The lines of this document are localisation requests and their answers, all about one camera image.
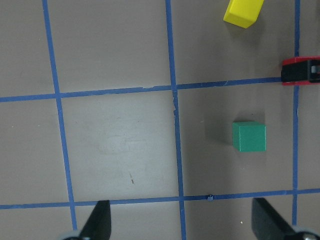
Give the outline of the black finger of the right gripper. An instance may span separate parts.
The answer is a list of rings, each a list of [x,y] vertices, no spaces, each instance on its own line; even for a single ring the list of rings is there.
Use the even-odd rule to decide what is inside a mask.
[[[281,70],[281,81],[283,83],[319,83],[320,60],[294,60],[293,63],[284,64]]]

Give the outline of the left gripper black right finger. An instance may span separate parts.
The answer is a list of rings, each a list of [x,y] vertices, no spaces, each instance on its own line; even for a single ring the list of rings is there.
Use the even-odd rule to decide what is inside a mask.
[[[251,207],[251,229],[257,240],[296,238],[296,231],[265,198],[253,198]]]

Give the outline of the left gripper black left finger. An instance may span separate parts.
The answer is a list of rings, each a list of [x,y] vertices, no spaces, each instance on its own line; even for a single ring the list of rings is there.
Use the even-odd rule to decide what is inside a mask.
[[[100,200],[92,210],[87,222],[75,237],[76,240],[109,240],[112,233],[109,200]]]

